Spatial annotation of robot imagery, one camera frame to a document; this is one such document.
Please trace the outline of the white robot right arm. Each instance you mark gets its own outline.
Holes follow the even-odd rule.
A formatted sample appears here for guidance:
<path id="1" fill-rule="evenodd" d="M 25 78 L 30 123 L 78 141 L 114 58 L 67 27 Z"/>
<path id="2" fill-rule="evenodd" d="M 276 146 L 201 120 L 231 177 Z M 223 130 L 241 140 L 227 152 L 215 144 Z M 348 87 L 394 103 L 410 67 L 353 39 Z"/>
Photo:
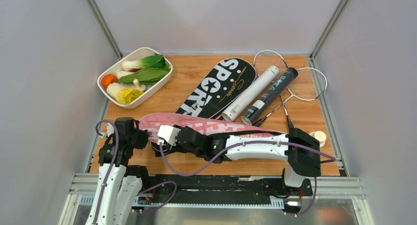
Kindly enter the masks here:
<path id="1" fill-rule="evenodd" d="M 209 163 L 243 159 L 287 162 L 281 190 L 292 195 L 307 177 L 321 176 L 320 143 L 299 128 L 270 137 L 243 137 L 240 133 L 204 135 L 190 127 L 175 126 L 175 145 Z"/>

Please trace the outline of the pink racket cover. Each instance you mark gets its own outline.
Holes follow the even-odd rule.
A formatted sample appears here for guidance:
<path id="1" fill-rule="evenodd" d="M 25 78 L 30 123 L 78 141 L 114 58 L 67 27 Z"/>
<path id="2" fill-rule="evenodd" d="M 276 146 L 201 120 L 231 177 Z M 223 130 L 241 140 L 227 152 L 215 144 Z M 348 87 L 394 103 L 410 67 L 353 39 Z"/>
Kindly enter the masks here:
<path id="1" fill-rule="evenodd" d="M 156 142 L 158 137 L 157 133 L 162 125 L 174 126 L 178 125 L 180 127 L 188 126 L 193 130 L 204 134 L 211 135 L 216 133 L 230 133 L 230 132 L 241 132 L 241 131 L 255 131 L 259 130 L 261 133 L 251 133 L 246 134 L 247 137 L 268 137 L 272 136 L 274 133 L 284 134 L 281 131 L 275 131 L 260 127 L 255 127 L 251 125 L 246 125 L 243 123 L 236 122 L 227 122 L 224 120 L 218 119 L 207 119 L 201 117 L 195 117 L 190 115 L 183 115 L 178 113 L 152 113 L 142 117 L 139 120 L 139 129 L 147 130 L 150 133 L 149 140 Z"/>

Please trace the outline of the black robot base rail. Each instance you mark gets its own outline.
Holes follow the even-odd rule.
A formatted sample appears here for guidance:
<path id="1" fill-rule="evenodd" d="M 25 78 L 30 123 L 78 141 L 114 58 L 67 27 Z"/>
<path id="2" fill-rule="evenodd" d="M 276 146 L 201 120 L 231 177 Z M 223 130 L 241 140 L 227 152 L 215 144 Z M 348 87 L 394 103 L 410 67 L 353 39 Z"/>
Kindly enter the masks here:
<path id="1" fill-rule="evenodd" d="M 144 196 L 154 204 L 266 205 L 272 199 L 313 195 L 308 179 L 299 188 L 286 186 L 281 177 L 262 176 L 156 174 L 143 181 L 142 189 L 150 189 Z"/>

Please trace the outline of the black shuttlecock tube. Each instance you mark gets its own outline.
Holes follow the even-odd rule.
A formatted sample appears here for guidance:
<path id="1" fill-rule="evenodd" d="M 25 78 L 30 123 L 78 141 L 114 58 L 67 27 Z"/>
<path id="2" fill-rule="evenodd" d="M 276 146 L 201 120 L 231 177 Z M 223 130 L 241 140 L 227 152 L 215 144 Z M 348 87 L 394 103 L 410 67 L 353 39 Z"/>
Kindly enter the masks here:
<path id="1" fill-rule="evenodd" d="M 277 81 L 241 116 L 243 123 L 252 125 L 297 76 L 297 69 L 292 67 L 286 69 Z"/>

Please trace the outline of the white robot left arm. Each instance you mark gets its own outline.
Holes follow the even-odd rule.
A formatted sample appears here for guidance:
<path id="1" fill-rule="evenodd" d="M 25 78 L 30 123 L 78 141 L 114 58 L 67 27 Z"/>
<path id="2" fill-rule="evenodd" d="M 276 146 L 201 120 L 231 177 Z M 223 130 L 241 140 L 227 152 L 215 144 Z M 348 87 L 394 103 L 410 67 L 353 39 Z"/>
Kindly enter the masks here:
<path id="1" fill-rule="evenodd" d="M 99 150 L 98 182 L 86 224 L 124 225 L 132 210 L 138 193 L 150 187 L 148 170 L 145 166 L 129 166 L 134 149 L 143 149 L 148 143 L 148 131 L 140 130 L 139 121 L 132 117 L 109 120 L 105 133 L 96 133 L 105 138 Z"/>

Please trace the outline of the white shuttlecock tube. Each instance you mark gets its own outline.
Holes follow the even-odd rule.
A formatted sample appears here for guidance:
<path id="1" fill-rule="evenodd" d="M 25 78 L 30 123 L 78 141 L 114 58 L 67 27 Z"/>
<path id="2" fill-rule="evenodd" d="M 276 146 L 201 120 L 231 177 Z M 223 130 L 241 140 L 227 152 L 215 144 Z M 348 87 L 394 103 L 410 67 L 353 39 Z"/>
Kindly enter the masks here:
<path id="1" fill-rule="evenodd" d="M 254 83 L 222 112 L 223 119 L 228 122 L 234 121 L 279 73 L 279 68 L 275 65 L 267 68 Z"/>

